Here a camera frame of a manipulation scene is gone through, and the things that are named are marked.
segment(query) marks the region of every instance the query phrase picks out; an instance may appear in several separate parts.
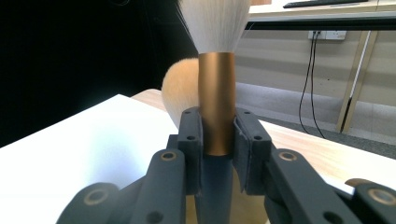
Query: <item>power socket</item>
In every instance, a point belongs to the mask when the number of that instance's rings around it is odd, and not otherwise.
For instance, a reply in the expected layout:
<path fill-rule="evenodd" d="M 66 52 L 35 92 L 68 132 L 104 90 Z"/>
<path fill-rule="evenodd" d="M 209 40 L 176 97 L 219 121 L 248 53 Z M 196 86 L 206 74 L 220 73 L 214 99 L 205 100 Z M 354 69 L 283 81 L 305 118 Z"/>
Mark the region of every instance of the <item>power socket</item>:
<path fill-rule="evenodd" d="M 331 40 L 344 40 L 346 39 L 347 31 L 328 31 L 326 33 L 326 39 Z"/>
<path fill-rule="evenodd" d="M 308 32 L 308 39 L 312 39 L 313 37 L 317 37 L 317 34 L 314 35 L 314 32 L 320 32 L 318 34 L 318 39 L 326 39 L 327 31 L 309 31 Z"/>

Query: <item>copper brush handle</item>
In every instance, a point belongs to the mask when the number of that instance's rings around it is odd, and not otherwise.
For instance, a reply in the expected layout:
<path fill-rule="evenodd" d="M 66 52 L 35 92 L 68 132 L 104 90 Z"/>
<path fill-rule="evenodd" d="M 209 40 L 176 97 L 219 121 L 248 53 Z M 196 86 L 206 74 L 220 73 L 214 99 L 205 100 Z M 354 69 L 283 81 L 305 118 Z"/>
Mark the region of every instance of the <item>copper brush handle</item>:
<path fill-rule="evenodd" d="M 204 127 L 204 153 L 211 156 L 231 154 L 235 117 L 233 53 L 199 55 L 198 95 Z"/>

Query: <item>screw hole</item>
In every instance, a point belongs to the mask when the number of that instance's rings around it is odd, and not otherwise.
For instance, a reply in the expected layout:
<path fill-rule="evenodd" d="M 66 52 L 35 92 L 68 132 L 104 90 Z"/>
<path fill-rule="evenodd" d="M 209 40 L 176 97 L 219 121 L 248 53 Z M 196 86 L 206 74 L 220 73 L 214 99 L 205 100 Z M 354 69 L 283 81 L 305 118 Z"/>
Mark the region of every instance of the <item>screw hole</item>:
<path fill-rule="evenodd" d="M 163 214 L 156 211 L 151 212 L 146 216 L 146 220 L 151 224 L 160 223 L 163 220 Z"/>
<path fill-rule="evenodd" d="M 297 157 L 289 152 L 281 152 L 279 153 L 279 157 L 284 161 L 297 161 Z"/>
<path fill-rule="evenodd" d="M 324 218 L 332 223 L 332 224 L 343 224 L 343 219 L 341 219 L 339 216 L 337 216 L 337 214 L 333 213 L 333 212 L 325 212 L 323 214 Z"/>
<path fill-rule="evenodd" d="M 396 205 L 396 197 L 383 189 L 369 189 L 368 193 L 378 203 L 389 206 Z"/>
<path fill-rule="evenodd" d="M 91 206 L 104 202 L 108 197 L 108 192 L 105 189 L 94 189 L 89 192 L 85 198 L 84 203 Z"/>
<path fill-rule="evenodd" d="M 176 153 L 175 152 L 164 152 L 161 155 L 161 159 L 163 161 L 172 161 L 176 158 Z"/>

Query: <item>fluffy brush head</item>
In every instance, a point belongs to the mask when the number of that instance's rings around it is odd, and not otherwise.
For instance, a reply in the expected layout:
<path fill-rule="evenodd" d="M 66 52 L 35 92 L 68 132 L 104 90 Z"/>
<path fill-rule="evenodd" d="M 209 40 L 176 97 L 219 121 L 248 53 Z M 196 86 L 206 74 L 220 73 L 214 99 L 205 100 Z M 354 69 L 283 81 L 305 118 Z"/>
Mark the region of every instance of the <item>fluffy brush head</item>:
<path fill-rule="evenodd" d="M 179 8 L 198 53 L 234 52 L 250 0 L 180 0 Z"/>

